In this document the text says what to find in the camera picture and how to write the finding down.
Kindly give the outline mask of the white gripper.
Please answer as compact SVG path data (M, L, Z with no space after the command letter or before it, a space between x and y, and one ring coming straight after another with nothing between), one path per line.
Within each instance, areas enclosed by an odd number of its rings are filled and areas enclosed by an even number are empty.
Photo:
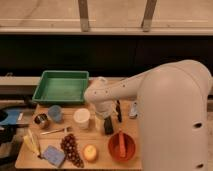
M104 119L113 113L112 102L106 101L95 105L95 127L99 132L105 132Z

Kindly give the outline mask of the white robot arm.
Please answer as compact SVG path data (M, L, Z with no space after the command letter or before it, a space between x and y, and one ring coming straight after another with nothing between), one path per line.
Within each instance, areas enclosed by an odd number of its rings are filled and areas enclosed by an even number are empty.
M207 171L207 99L212 86L204 64L182 60L114 84L99 77L84 98L102 116L110 101L137 101L143 171Z

